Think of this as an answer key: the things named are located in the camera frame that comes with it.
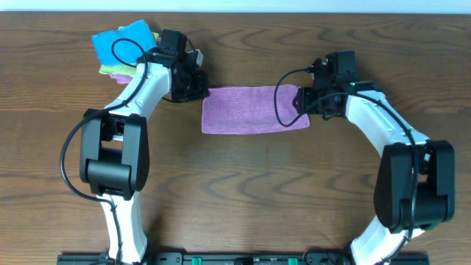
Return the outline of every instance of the blue cloth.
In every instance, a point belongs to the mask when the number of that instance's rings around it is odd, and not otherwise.
[[[121,29],[102,32],[91,37],[98,59],[102,65],[121,65],[121,63],[115,59],[111,53],[111,45],[119,38],[129,38],[134,40],[142,46],[144,51],[149,51],[151,48],[155,47],[155,40],[152,37],[149,26],[147,26],[144,20],[136,21]],[[124,62],[133,63],[142,55],[142,52],[133,43],[123,40],[115,45],[115,54]]]

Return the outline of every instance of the green connector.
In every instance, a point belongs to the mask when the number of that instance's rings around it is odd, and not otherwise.
[[[202,265],[203,259],[202,258],[192,258],[191,265]]]
[[[297,265],[297,258],[289,258],[288,265]]]

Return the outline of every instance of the black mounting base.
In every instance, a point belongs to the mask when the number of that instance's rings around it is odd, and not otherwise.
[[[334,251],[308,252],[297,254],[182,254],[162,252],[144,257],[142,265],[336,265],[350,264],[337,262],[341,253]],[[106,259],[106,254],[59,255],[57,265],[90,265]],[[392,265],[429,265],[427,255],[401,254]]]

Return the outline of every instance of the green cloth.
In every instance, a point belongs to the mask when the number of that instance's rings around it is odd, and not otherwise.
[[[159,39],[159,34],[156,32],[152,33],[152,36],[154,37],[155,42]],[[123,74],[127,75],[130,77],[135,76],[135,68],[130,67],[130,66],[125,66],[125,65],[118,65],[118,66],[101,66],[99,70],[100,74]]]

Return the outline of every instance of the microfiber towel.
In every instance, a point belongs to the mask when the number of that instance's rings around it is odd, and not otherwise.
[[[152,33],[152,37],[154,38],[154,42],[156,42],[156,43],[158,43],[158,41],[160,40],[159,34],[156,33],[156,32]],[[127,75],[127,76],[130,76],[130,77],[134,77],[135,76],[135,68],[126,66],[124,64],[119,64],[117,66],[104,66],[104,65],[102,65],[100,67],[99,73],[100,74],[109,74],[110,76],[112,76],[112,75]],[[124,81],[120,82],[118,80],[118,84],[129,84],[129,82],[124,82]]]
[[[281,85],[278,89],[278,113],[285,123],[297,116],[292,103],[297,89],[296,85]],[[203,101],[203,133],[249,135],[309,127],[307,114],[291,127],[278,123],[273,106],[274,90],[273,86],[211,88],[210,96]]]
[[[123,74],[110,74],[110,77],[115,79],[119,85],[131,83],[132,77]]]
[[[150,32],[149,26],[144,20],[136,21],[121,29],[102,32],[92,36],[93,45],[102,65],[117,66],[121,64],[111,53],[111,45],[119,38],[129,38],[142,46],[144,51],[155,47],[155,40]],[[142,55],[141,50],[133,43],[122,41],[115,45],[116,55],[126,63],[135,62]]]
[[[130,77],[135,76],[135,68],[131,66],[119,65],[119,66],[101,66],[99,70],[100,74],[123,74]]]

